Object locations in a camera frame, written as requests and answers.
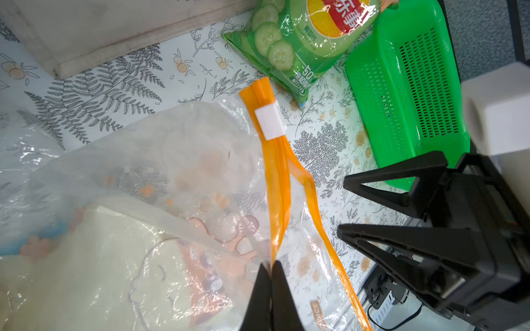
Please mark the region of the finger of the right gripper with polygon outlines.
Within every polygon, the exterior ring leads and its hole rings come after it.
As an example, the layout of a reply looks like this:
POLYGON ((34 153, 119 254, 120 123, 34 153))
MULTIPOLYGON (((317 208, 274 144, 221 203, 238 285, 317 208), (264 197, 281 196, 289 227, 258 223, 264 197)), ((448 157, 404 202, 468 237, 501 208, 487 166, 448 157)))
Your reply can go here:
POLYGON ((444 153, 433 151, 377 170, 348 175, 343 180, 343 188, 421 219, 447 166, 444 153))
POLYGON ((430 308, 476 276, 474 235, 469 230, 342 224, 337 236, 373 260, 430 308))

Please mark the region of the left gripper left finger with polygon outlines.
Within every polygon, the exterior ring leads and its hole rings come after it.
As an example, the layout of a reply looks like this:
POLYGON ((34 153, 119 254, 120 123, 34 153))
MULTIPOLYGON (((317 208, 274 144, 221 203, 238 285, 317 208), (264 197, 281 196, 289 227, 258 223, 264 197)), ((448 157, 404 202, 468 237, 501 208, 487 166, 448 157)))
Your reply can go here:
POLYGON ((272 330, 271 307, 272 281, 269 271, 261 265, 240 331, 272 330))

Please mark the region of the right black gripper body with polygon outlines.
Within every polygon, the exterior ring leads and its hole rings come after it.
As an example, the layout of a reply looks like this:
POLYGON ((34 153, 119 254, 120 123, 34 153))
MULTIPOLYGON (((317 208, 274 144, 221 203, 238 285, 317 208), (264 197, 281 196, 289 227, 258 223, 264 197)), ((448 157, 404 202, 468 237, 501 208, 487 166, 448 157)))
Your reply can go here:
POLYGON ((529 324, 529 216, 493 163, 466 154, 440 180, 430 308, 483 330, 529 324))

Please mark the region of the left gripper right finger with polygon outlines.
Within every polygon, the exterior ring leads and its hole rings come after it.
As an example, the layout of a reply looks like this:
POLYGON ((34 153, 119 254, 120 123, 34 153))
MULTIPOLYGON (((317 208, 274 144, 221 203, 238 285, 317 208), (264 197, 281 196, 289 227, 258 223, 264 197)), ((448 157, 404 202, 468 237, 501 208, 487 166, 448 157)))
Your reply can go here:
POLYGON ((274 331, 304 331, 280 261, 276 261, 272 267, 271 284, 271 329, 274 331))

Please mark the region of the clear orange zip-top bag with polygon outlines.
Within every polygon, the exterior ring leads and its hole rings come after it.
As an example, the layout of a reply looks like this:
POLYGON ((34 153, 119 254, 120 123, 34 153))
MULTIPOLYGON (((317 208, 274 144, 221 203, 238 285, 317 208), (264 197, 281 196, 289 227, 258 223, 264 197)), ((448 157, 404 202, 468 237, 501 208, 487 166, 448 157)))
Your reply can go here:
MULTIPOLYGON (((151 115, 69 153, 42 119, 21 120, 21 128, 1 129, 1 249, 101 206, 226 255, 188 219, 251 215, 259 221, 251 240, 259 267, 271 277, 281 262, 304 330, 371 329, 268 79, 220 102, 151 115)), ((240 299, 240 327, 253 287, 240 299)))

